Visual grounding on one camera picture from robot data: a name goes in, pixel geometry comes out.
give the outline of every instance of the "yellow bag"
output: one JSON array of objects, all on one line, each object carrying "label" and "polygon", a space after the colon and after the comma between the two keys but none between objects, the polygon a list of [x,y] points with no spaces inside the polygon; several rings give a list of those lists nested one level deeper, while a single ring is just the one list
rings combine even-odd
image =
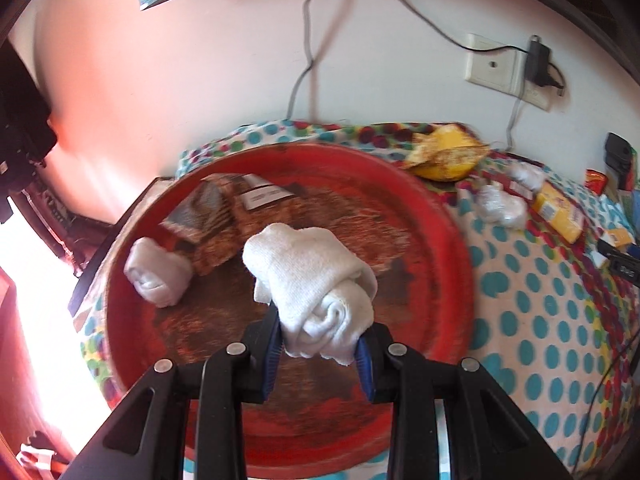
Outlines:
[{"label": "yellow bag", "polygon": [[429,135],[414,134],[413,140],[414,149],[404,168],[440,182],[465,178],[489,153],[488,144],[482,144],[457,124],[444,124]]}]

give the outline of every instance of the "wall outlet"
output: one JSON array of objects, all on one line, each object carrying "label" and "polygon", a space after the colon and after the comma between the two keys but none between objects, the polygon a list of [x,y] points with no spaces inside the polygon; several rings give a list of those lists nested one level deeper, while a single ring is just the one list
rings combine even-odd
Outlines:
[{"label": "wall outlet", "polygon": [[[467,44],[471,48],[502,46],[501,43],[475,34],[468,35]],[[520,85],[524,79],[526,58],[527,54],[514,49],[499,50],[487,54],[469,52],[466,60],[465,79],[498,92],[518,96],[522,88]],[[525,91],[522,100],[548,111],[553,89],[551,87],[541,88],[530,81],[524,83]]]}]

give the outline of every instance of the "round red tray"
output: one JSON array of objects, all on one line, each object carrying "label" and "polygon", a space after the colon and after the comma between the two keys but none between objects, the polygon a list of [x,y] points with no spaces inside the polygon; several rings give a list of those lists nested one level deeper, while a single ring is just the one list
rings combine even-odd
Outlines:
[{"label": "round red tray", "polygon": [[[188,174],[127,235],[106,288],[111,367],[124,389],[162,357],[206,359],[265,312],[253,302],[254,280],[239,254],[194,278],[180,303],[166,309],[142,300],[124,276],[137,238],[175,247],[175,235],[159,224],[211,173],[257,174],[306,197],[308,214],[294,227],[330,228],[372,266],[379,283],[376,321],[431,359],[454,363],[464,356],[474,316],[472,271],[462,236],[438,198],[375,156],[330,144],[276,144]],[[192,402],[192,448],[195,413]],[[388,447],[390,421],[390,407],[364,399],[353,365],[283,356],[268,402],[243,408],[248,474],[309,478],[352,467]]]}]

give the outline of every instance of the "yellow wrapper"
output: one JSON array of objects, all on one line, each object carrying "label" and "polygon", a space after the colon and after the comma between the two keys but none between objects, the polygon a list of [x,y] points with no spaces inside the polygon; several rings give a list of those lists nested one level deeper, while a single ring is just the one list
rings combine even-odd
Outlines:
[{"label": "yellow wrapper", "polygon": [[570,244],[580,236],[584,215],[548,182],[543,184],[532,208]]},{"label": "yellow wrapper", "polygon": [[481,144],[457,124],[445,124],[429,135],[414,134],[413,140],[414,148],[404,168],[440,182],[465,178],[489,153],[487,144]]}]

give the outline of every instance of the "polka dot tablecloth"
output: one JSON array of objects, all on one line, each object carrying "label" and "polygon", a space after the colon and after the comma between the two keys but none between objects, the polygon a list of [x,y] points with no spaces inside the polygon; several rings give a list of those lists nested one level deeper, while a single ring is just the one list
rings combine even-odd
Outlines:
[{"label": "polka dot tablecloth", "polygon": [[[298,121],[253,124],[183,153],[177,177],[229,153],[291,141],[336,142],[399,164],[412,147],[413,132],[432,130],[432,124],[417,123],[349,127]],[[503,171],[507,164],[510,159],[493,153],[481,170]],[[608,199],[596,197],[549,168],[545,171],[549,182],[586,215],[584,235],[574,245],[565,243],[533,211],[524,231],[485,224],[475,213],[468,180],[456,187],[426,185],[449,206],[469,246],[476,280],[470,354],[510,394],[563,463],[568,468],[577,463],[580,470],[595,465],[620,440],[639,401],[625,356],[597,393],[587,420],[588,405],[602,374],[638,323],[638,298],[627,282],[611,276],[607,269],[595,269],[585,252],[590,252],[603,229],[630,227],[620,208]],[[92,312],[81,331],[82,353],[113,407],[123,392],[108,365],[102,294],[98,291],[85,301]],[[443,417],[440,411],[441,425]],[[581,428],[586,430],[586,439],[578,456]],[[444,435],[444,426],[439,433]],[[327,480],[382,480],[387,455],[330,475]],[[440,449],[440,459],[441,480],[448,480],[446,447]]]}]

